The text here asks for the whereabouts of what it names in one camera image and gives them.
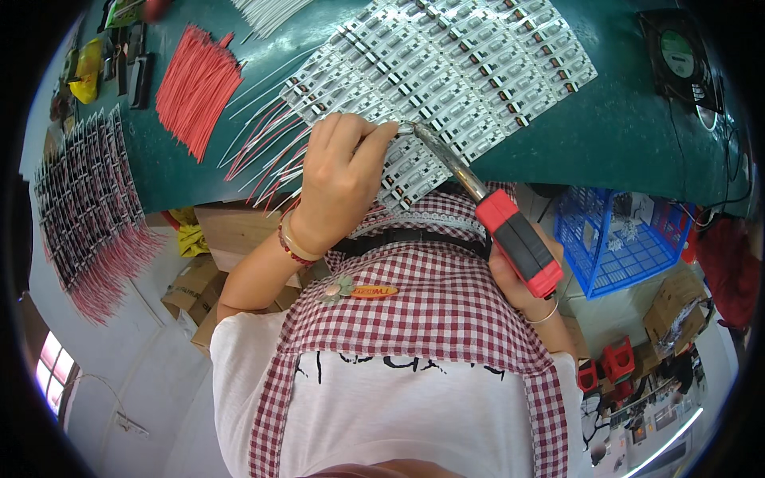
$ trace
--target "led strip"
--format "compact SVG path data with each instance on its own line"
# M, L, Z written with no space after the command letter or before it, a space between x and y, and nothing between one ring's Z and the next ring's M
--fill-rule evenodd
M548 0L398 0L337 27L280 95L309 125L332 111L427 122L469 164L596 76ZM396 138L378 201L408 210L450 175Z

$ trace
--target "green workbench mat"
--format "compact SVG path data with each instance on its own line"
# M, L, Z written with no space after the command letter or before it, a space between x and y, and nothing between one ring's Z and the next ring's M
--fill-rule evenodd
M229 120L241 106L274 86L302 63L285 68L226 109L216 124L202 164L188 156L158 121L154 93L187 23L195 23L218 39L233 31L229 46L236 57L248 61L244 81L234 96L254 85L296 54L324 43L335 26L351 19L366 0L315 0L282 25L270 38L240 41L250 32L247 23L230 2L179 0L159 25L148 29L147 51L156 56L148 109L126 108L121 96L122 118L128 132L130 165L138 195L147 213L218 200L247 197L250 190L238 189L260 165L254 164L235 180L223 182L227 168L216 166L224 151L258 105ZM656 95L650 61L637 24L632 3L621 0L555 0L598 71L598 77L563 99L474 162L473 169L484 180L506 180L579 186L611 187L655 194L699 204L721 201L726 191L722 126L706 131L698 118L673 102L670 119L667 101ZM652 8L664 5L653 2ZM83 25L82 39L88 41L101 18L94 5ZM81 108L83 116L111 108L117 101L116 82L101 85L98 100ZM234 148L243 143L244 138ZM282 143L270 150L275 154ZM736 155L731 155L735 167ZM747 189L746 174L731 185L729 198ZM727 211L745 214L747 201L730 205Z

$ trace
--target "wrist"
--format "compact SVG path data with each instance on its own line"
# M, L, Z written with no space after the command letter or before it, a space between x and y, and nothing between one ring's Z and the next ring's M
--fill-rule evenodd
M538 299L519 310L526 317L526 320L533 324L535 322L541 322L552 314L555 310L555 301L552 299L549 301Z
M292 240L309 254L324 255L334 246L334 244L328 244L328 241L321 239L317 228L305 219L304 210L300 206L296 207L295 211L285 219L289 221Z

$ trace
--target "black fan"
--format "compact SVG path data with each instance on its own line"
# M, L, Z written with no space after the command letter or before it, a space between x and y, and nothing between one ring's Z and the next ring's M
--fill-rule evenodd
M678 8L637 12L656 93L723 113L706 49L691 16Z

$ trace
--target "lace trim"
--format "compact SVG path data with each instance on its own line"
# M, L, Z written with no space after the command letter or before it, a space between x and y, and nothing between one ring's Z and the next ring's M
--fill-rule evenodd
M366 226L361 224L348 237L355 239L373 229L396 223L438 224L439 226L454 227L455 229L475 232L481 236L486 235L486 229L476 220L474 221L459 216L449 216L448 214L414 212L399 213L386 219L374 221Z

